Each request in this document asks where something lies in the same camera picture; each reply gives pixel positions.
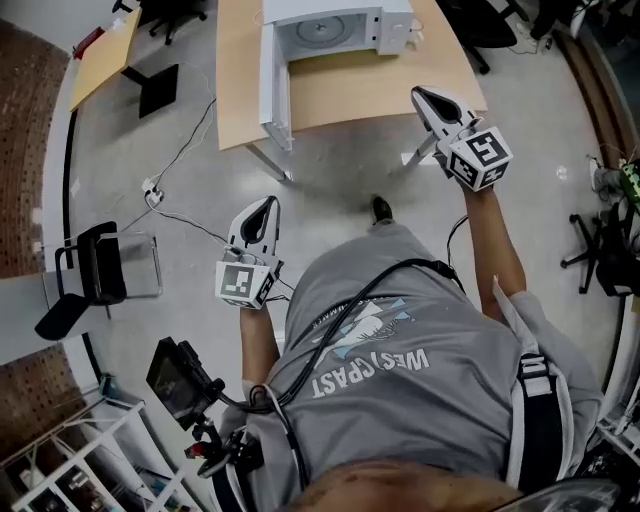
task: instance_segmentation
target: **backpack strap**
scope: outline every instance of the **backpack strap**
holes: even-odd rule
[[[506,482],[525,493],[564,478],[573,449],[573,409],[562,372],[540,353],[538,342],[494,277],[493,293],[522,345],[511,392],[511,445]]]
[[[520,360],[518,407],[522,415],[518,421],[522,423],[517,428],[522,430],[522,437],[517,441],[518,450],[522,451],[517,488],[526,494],[551,485],[560,472],[563,435],[556,380],[549,374],[544,356],[525,354]],[[515,449],[514,441],[516,438],[512,437],[511,451]]]
[[[220,512],[256,512],[249,480],[234,464],[226,464],[211,475],[212,498]]]

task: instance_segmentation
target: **desk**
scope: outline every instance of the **desk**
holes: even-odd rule
[[[118,73],[142,86],[140,118],[175,101],[178,64],[151,77],[129,67],[131,45],[141,14],[141,8],[130,12],[122,25],[110,27],[85,50],[73,84],[71,112]]]
[[[355,119],[413,114],[411,88],[440,87],[462,96],[476,111],[487,106],[464,50],[435,0],[411,0],[424,24],[424,41],[399,56],[374,50],[292,62],[291,126],[294,131]],[[254,142],[265,139],[259,124],[260,40],[254,15],[261,0],[219,0],[216,54],[218,143],[221,150],[245,145],[285,179]]]

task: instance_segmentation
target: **concrete floor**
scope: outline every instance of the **concrete floor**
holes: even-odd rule
[[[141,32],[133,62],[140,71],[154,73],[188,61],[204,71],[214,89],[214,11],[204,23],[193,20],[184,25],[171,47]],[[489,106],[487,122],[499,126],[515,155],[497,193],[529,287],[549,319],[585,351],[602,379],[617,301],[604,296],[597,283],[588,295],[579,296],[583,269],[561,270],[559,265],[563,257],[581,249],[569,214],[593,213],[601,206],[590,190],[585,158],[587,153],[598,154],[587,109],[557,49],[537,55],[516,55],[507,49],[482,53],[492,66],[489,75],[478,77]],[[71,204],[74,232],[107,219],[124,227],[143,213],[142,180],[171,161],[208,103],[204,79],[189,66],[181,67],[178,98],[170,107],[139,120],[137,95],[138,86],[118,77],[79,112],[71,177],[71,184],[76,179],[80,184]],[[295,181],[283,186],[262,172],[260,162],[243,148],[219,152],[214,122],[204,143],[165,175],[161,208],[190,215],[226,236],[231,219],[246,205],[277,195],[282,203],[282,277],[295,285],[315,257],[365,232],[367,198],[378,192],[389,200],[399,222],[436,257],[446,258],[449,231],[464,214],[458,186],[433,167],[387,177],[400,154],[413,151],[424,136],[416,116],[344,123],[295,136],[294,151],[280,159]],[[261,147],[274,153],[267,143]],[[210,375],[223,378],[229,394],[239,398],[238,313],[214,297],[221,249],[209,236],[155,213],[135,229],[157,236],[164,295],[113,307],[109,330],[92,332],[91,338],[103,369],[115,374],[122,388],[146,400],[156,434],[174,462],[182,464],[182,450],[190,438],[145,383],[156,344],[166,336],[189,340]],[[478,304],[467,226],[456,234],[452,252]],[[283,330],[286,303],[269,309],[276,330]],[[221,410],[218,406],[216,415]],[[204,482],[192,475],[189,483],[205,499]]]

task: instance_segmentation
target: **power strip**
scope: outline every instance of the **power strip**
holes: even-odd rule
[[[154,208],[164,199],[164,192],[162,192],[162,190],[160,190],[149,178],[146,178],[142,182],[142,191],[144,192],[145,201]]]

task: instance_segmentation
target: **electrical cord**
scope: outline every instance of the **electrical cord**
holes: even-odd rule
[[[267,395],[271,399],[273,403],[274,412],[276,416],[280,419],[282,426],[284,428],[284,432],[287,436],[287,441],[289,442],[289,446],[291,447],[291,453],[293,455],[293,460],[296,464],[296,469],[298,470],[298,480],[300,483],[300,491],[304,491],[307,485],[309,485],[309,473],[307,472],[307,467],[304,463],[304,457],[302,456],[302,450],[300,449],[300,443],[298,443],[298,438],[293,432],[293,427],[291,426],[291,422],[289,418],[280,407],[278,403],[278,398],[276,394],[273,392],[271,387],[267,384],[262,384],[261,387],[265,389]]]
[[[206,110],[204,111],[204,114],[202,115],[202,117],[200,118],[200,121],[198,121],[198,124],[196,125],[196,127],[193,129],[193,132],[191,133],[191,136],[189,137],[189,140],[187,140],[187,142],[180,148],[180,150],[178,151],[178,153],[176,154],[175,158],[173,160],[171,160],[171,163],[169,163],[169,165],[167,165],[162,172],[156,174],[155,176],[152,176],[150,179],[154,179],[154,178],[158,178],[155,182],[155,185],[158,185],[160,183],[160,180],[162,180],[162,177],[164,176],[164,174],[171,168],[171,166],[173,166],[173,164],[175,164],[176,162],[178,162],[179,160],[182,160],[182,158],[184,157],[184,155],[186,155],[189,151],[193,150],[194,148],[198,147],[200,144],[202,144],[202,140],[204,140],[204,136],[206,135],[206,131],[202,136],[202,140],[196,144],[195,146],[190,147],[189,149],[187,149],[184,153],[182,153],[182,151],[184,151],[184,149],[191,144],[191,141],[193,140],[193,138],[196,135],[196,132],[198,131],[198,128],[200,128],[200,126],[202,125],[202,123],[204,122],[207,113],[209,112],[209,110],[211,109],[211,107],[213,107],[213,104],[216,102],[218,98],[214,98],[213,100],[211,100],[211,102],[209,103],[209,105],[207,105]]]
[[[453,265],[451,264],[451,239],[453,238],[453,235],[455,235],[458,228],[462,226],[467,220],[469,220],[468,215],[465,215],[459,218],[451,228],[451,232],[449,233],[449,238],[447,238],[447,265],[449,265],[452,268],[453,268]]]
[[[286,300],[287,302],[291,302],[291,299],[284,294],[269,297],[265,302],[274,302],[276,300]]]
[[[151,208],[149,208],[147,211],[145,211],[142,215],[136,217],[136,219],[133,222],[130,222],[129,224],[127,224],[127,227],[122,229],[121,231],[126,231],[127,229],[129,229],[131,226],[133,226],[136,222],[138,222],[139,220],[142,220],[143,217],[146,217],[146,215],[148,213],[151,213]]]
[[[293,286],[291,286],[290,284],[285,283],[282,279],[278,278],[278,281],[280,281],[283,285],[285,285],[287,288],[289,288],[292,292],[295,291]]]
[[[156,207],[151,206],[151,204],[149,204],[149,201],[147,200],[146,196],[144,198],[144,201],[145,201],[145,203],[147,203],[147,206],[150,208],[149,211],[153,210],[154,212],[159,213],[160,215],[162,215],[163,217],[166,217],[168,219],[179,220],[180,222],[184,222],[186,224],[190,224],[194,228],[198,228],[198,229],[204,231],[205,233],[207,233],[208,235],[210,235],[216,241],[216,243],[218,245],[220,245],[223,249],[226,247],[227,240],[224,237],[214,233],[213,231],[208,230],[202,224],[200,224],[199,222],[196,222],[195,220],[193,220],[188,215],[184,215],[183,213],[165,212],[163,210],[158,210]]]
[[[392,265],[391,267],[384,270],[378,276],[376,276],[371,282],[369,282],[369,284],[367,284],[362,290],[360,290],[360,292],[355,297],[353,297],[349,301],[349,303],[336,315],[331,325],[329,325],[329,327],[327,328],[327,331],[322,337],[322,340],[314,347],[313,355],[311,356],[311,358],[306,362],[302,371],[298,374],[298,376],[295,378],[295,380],[289,386],[289,388],[278,399],[279,405],[281,407],[284,407],[296,397],[296,395],[302,389],[302,386],[304,386],[305,382],[311,375],[311,372],[313,372],[313,369],[315,368],[315,365],[318,362],[318,359],[320,358],[322,351],[330,343],[335,333],[338,332],[338,329],[340,328],[340,326],[344,323],[344,321],[351,314],[354,308],[360,303],[360,301],[366,298],[367,294],[371,290],[373,290],[376,286],[378,286],[378,284],[380,284],[382,280],[384,280],[387,276],[389,276],[390,274],[392,274],[393,272],[395,272],[400,268],[407,268],[407,267],[413,267],[413,266],[427,267],[433,271],[440,273],[441,275],[445,275],[446,269],[442,268],[443,265],[444,264],[442,262],[434,262],[434,261],[429,261],[422,258],[412,258],[412,259],[400,261],[395,265]],[[455,281],[456,284],[460,287],[460,289],[464,292],[464,287],[462,286],[462,283],[458,279],[458,276],[455,274],[453,269],[451,269],[450,267],[447,267],[447,268],[449,270],[449,273],[448,275],[446,275],[446,277],[450,277],[453,281]],[[305,329],[305,331],[303,331],[298,337],[298,340],[304,337],[307,334],[307,332],[308,330]],[[270,414],[271,412],[273,412],[273,408],[268,404],[251,405],[250,403],[247,403],[247,402],[237,402],[236,400],[233,400],[232,398],[228,397],[223,392],[220,392],[218,397],[220,401],[225,403],[226,405],[230,405],[246,413]]]
[[[516,55],[538,55],[538,49],[539,48],[540,48],[540,44],[538,44],[538,46],[536,46],[536,51],[535,52],[517,52],[513,48],[507,46],[507,50],[509,50],[511,53],[515,53]]]

